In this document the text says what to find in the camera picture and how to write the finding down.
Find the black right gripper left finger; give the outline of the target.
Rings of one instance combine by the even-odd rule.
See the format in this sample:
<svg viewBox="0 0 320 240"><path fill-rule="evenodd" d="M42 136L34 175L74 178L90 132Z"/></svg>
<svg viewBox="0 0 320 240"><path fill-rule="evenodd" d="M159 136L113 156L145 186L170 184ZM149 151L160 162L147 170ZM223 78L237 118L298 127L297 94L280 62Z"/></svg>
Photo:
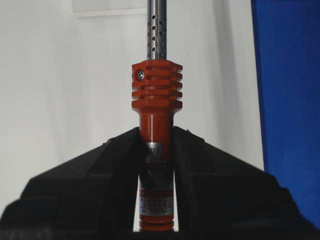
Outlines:
<svg viewBox="0 0 320 240"><path fill-rule="evenodd" d="M145 151L133 128L33 177L0 220L3 240L119 240L133 231Z"/></svg>

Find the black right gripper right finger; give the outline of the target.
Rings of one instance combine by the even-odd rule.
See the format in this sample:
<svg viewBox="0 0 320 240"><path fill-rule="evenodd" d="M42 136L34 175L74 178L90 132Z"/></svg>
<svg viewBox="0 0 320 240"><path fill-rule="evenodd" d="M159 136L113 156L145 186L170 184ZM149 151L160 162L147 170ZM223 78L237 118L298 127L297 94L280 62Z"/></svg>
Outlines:
<svg viewBox="0 0 320 240"><path fill-rule="evenodd" d="M184 240L319 239L274 176L180 127L174 127L172 140Z"/></svg>

